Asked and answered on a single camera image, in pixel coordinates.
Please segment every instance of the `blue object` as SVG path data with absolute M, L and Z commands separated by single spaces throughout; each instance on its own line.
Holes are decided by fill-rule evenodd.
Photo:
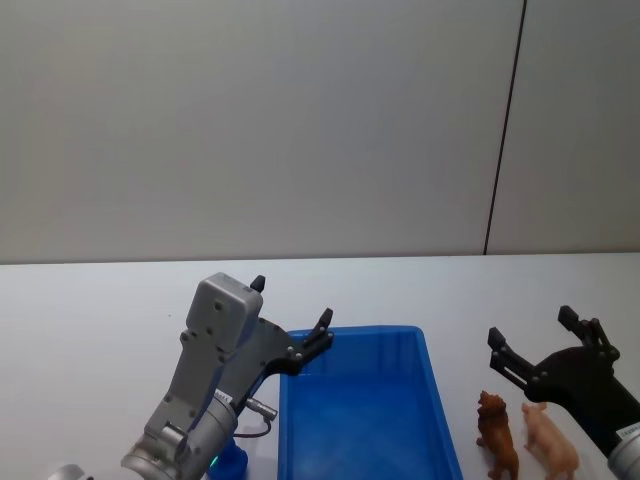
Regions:
M 278 479 L 461 480 L 422 331 L 331 331 L 327 352 L 281 377 Z
M 207 470 L 211 480 L 242 480 L 247 472 L 247 452 L 231 439 L 222 453 L 213 459 Z

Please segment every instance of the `toy pig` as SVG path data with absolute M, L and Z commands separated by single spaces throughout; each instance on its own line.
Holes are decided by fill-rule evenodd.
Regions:
M 554 480 L 561 473 L 566 473 L 568 480 L 573 480 L 579 465 L 578 454 L 558 427 L 543 413 L 545 408 L 546 403 L 537 406 L 522 404 L 528 430 L 525 448 L 531 451 L 533 447 L 538 447 L 548 464 L 547 480 Z
M 507 470 L 511 480 L 517 480 L 519 461 L 518 454 L 513 449 L 507 404 L 498 395 L 489 395 L 484 390 L 478 403 L 478 430 L 482 437 L 476 443 L 487 447 L 496 456 L 489 478 L 499 480 L 502 472 Z

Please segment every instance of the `gray wall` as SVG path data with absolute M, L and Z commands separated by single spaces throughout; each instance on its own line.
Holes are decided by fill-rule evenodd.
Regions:
M 490 253 L 640 246 L 638 5 L 529 0 Z M 480 254 L 521 9 L 0 2 L 0 262 Z

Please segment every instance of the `pink toy pig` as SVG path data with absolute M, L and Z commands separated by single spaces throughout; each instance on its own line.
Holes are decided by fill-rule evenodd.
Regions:
M 555 426 L 551 419 L 543 413 L 546 403 L 539 405 L 522 404 L 524 421 L 527 424 L 527 444 L 529 451 L 538 447 L 548 464 L 549 475 L 546 480 L 554 480 L 559 474 L 566 473 L 568 480 L 573 480 L 578 468 L 576 449 Z

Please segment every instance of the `white tabletop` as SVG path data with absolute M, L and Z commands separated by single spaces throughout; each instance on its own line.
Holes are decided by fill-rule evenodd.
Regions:
M 507 401 L 520 478 L 544 477 L 522 448 L 523 394 L 489 368 L 491 326 L 537 363 L 577 342 L 556 322 L 561 305 L 599 317 L 622 353 L 616 376 L 640 397 L 640 254 L 2 266 L 0 478 L 46 478 L 65 461 L 117 465 L 168 387 L 198 281 L 217 271 L 266 275 L 262 314 L 286 329 L 312 326 L 327 306 L 335 326 L 420 326 L 465 478 L 488 470 L 475 444 L 482 389 Z M 256 396 L 277 407 L 278 379 Z M 577 478 L 613 478 L 571 417 L 550 415 L 580 454 Z M 261 428 L 251 412 L 240 425 Z M 240 442 L 250 480 L 276 478 L 277 435 L 276 422 Z

